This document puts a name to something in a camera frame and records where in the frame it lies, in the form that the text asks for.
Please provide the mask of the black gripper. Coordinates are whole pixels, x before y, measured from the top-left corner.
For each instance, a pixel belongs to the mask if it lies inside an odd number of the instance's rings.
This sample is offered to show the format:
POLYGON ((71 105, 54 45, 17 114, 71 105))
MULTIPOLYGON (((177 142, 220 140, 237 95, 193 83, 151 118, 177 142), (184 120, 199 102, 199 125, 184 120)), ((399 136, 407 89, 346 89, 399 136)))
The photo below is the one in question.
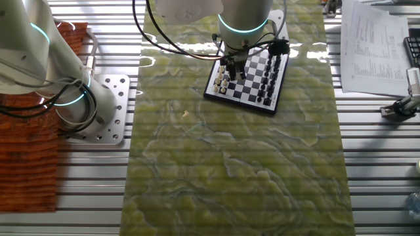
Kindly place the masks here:
POLYGON ((235 79, 235 66, 236 66, 236 79, 244 80, 245 79, 245 64, 248 56, 248 50, 240 51, 227 48, 223 54, 226 56, 225 59, 222 59, 222 65, 228 66, 228 72, 230 80, 235 79))

